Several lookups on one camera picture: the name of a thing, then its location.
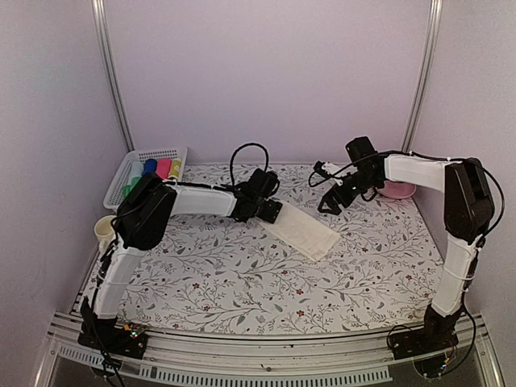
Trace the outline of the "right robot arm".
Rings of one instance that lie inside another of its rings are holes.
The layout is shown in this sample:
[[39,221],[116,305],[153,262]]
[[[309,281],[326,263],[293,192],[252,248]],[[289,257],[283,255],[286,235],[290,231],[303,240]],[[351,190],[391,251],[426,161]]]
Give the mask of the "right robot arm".
[[490,233],[495,205],[487,182],[489,174],[476,158],[438,158],[401,151],[377,151],[368,137],[355,138],[345,147],[349,164],[338,167],[319,161],[314,173],[333,186],[323,195],[318,211],[337,215],[369,190],[387,182],[401,182],[443,194],[443,222],[447,250],[435,296],[427,307],[427,324],[417,335],[417,345],[433,352],[448,337],[444,323],[454,323],[464,308],[464,294],[472,282]]

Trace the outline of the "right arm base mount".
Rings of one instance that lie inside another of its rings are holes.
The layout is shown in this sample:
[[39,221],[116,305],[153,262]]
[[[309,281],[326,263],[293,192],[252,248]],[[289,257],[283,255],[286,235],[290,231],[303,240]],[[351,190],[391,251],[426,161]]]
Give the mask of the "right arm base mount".
[[412,359],[417,374],[426,379],[441,377],[448,369],[459,343],[454,331],[430,336],[423,328],[396,325],[386,344],[395,360]]

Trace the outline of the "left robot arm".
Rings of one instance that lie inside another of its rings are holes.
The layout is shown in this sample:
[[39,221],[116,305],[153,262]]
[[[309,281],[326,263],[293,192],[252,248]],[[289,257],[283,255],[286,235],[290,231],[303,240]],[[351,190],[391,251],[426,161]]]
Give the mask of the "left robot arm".
[[114,240],[101,258],[93,292],[83,297],[82,318],[93,321],[89,337],[103,350],[118,345],[119,331],[109,323],[116,320],[136,266],[160,244],[172,216],[209,214],[242,223],[258,218],[273,224],[282,208],[272,199],[279,185],[274,172],[262,169],[247,181],[223,186],[164,180],[156,173],[142,177],[117,209]]

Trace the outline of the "green towel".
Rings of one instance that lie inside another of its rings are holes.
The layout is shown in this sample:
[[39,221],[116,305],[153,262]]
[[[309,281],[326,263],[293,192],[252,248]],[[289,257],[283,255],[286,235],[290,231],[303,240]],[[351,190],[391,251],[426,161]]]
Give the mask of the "green towel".
[[123,198],[126,198],[129,193],[135,188],[135,186],[138,184],[140,180],[140,177],[133,177],[129,180],[129,182],[123,187],[122,189],[122,195]]

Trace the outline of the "cream white towel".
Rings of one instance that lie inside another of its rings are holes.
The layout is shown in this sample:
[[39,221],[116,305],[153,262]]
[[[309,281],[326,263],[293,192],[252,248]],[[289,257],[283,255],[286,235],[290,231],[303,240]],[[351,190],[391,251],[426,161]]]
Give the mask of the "cream white towel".
[[274,223],[261,219],[258,223],[271,235],[300,252],[319,261],[339,243],[341,235],[303,210],[281,201],[282,208]]

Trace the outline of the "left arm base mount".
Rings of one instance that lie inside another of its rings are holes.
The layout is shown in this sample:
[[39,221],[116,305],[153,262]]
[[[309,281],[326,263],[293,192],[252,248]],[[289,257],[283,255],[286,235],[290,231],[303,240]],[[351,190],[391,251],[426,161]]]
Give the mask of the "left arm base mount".
[[110,355],[142,360],[148,345],[148,335],[142,333],[134,336],[123,328],[99,322],[83,323],[77,342],[83,347],[104,350]]

